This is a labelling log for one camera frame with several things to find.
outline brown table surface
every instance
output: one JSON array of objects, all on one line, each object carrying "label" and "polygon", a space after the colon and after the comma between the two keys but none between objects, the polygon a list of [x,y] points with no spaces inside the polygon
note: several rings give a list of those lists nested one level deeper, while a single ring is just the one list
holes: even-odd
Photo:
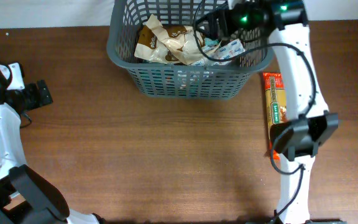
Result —
[{"label": "brown table surface", "polygon": [[[358,223],[358,21],[310,26],[320,87],[342,120],[314,164],[310,213]],[[45,79],[54,100],[21,131],[30,167],[70,208],[111,221],[272,216],[280,176],[265,157],[260,78],[229,101],[148,98],[108,59],[108,29],[0,30],[0,61],[23,64],[27,83]]]}]

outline red and yellow package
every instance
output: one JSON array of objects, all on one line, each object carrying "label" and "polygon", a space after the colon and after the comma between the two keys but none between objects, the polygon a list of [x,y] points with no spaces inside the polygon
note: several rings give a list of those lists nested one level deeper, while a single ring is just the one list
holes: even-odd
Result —
[{"label": "red and yellow package", "polygon": [[[273,124],[287,122],[287,100],[285,98],[285,90],[283,78],[280,73],[264,73],[265,94],[267,105],[267,124],[269,147],[272,148],[270,140],[270,128]],[[274,159],[280,159],[278,153],[274,151]]]}]

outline food package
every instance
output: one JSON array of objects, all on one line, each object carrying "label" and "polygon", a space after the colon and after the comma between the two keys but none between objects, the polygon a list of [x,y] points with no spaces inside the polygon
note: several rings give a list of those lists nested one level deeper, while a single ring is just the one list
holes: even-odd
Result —
[{"label": "food package", "polygon": [[[244,47],[242,46],[242,43],[239,39],[237,40],[233,40],[232,42],[228,43],[226,46],[221,47],[220,49],[218,49],[217,51],[215,51],[214,54],[212,54],[212,58],[215,59],[227,59],[227,58],[231,58],[231,57],[235,57],[243,52],[245,52],[246,50],[244,49]],[[192,63],[191,65],[196,65],[196,66],[204,66],[204,65],[227,65],[231,63],[231,61],[228,62],[213,62],[210,61],[206,58],[202,58],[201,60]]]},{"label": "food package", "polygon": [[[157,16],[151,15],[146,26],[157,36],[157,39],[163,43],[169,51],[185,65],[190,65],[204,58],[198,50],[193,28],[191,26],[171,26],[163,27]],[[200,46],[207,55],[212,55],[219,44],[206,45],[205,37],[198,31],[197,39]]]},{"label": "food package", "polygon": [[[285,90],[283,78],[280,73],[264,73],[265,94],[267,105],[267,124],[269,146],[272,148],[270,139],[270,128],[274,124],[287,122],[287,100],[285,98]],[[274,159],[280,159],[277,152],[273,152]]]},{"label": "food package", "polygon": [[135,57],[144,59],[147,63],[180,63],[180,61],[172,55],[171,51],[157,39],[157,36],[147,27],[147,24],[139,33]]}]

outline plastic basket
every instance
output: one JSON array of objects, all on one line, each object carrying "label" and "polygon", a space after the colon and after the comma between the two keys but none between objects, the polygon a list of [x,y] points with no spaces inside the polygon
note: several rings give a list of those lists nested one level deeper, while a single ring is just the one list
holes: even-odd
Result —
[{"label": "plastic basket", "polygon": [[[230,99],[236,96],[249,77],[273,59],[270,49],[256,51],[226,66],[185,66],[137,63],[134,57],[137,33],[151,14],[165,26],[193,22],[200,0],[117,0],[111,15],[107,52],[118,66],[126,68],[142,93],[156,97]],[[213,11],[223,0],[206,0],[200,17]],[[242,40],[258,37],[262,30],[241,33]],[[243,43],[251,49],[266,43],[259,39]]]}]

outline brown and white package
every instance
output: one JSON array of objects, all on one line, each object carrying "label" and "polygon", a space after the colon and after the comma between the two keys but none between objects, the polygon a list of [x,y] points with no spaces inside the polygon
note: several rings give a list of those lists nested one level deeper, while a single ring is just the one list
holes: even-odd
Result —
[{"label": "brown and white package", "polygon": [[[198,50],[191,26],[163,27],[155,15],[150,16],[146,26],[171,51],[173,56],[185,65],[190,65],[204,58]],[[200,46],[208,55],[212,55],[219,48],[219,44],[212,46],[205,45],[204,37],[198,31],[196,33]]]},{"label": "brown and white package", "polygon": [[147,24],[139,33],[135,57],[147,60],[148,62],[180,63],[167,47],[157,39],[157,36],[147,27]]}]

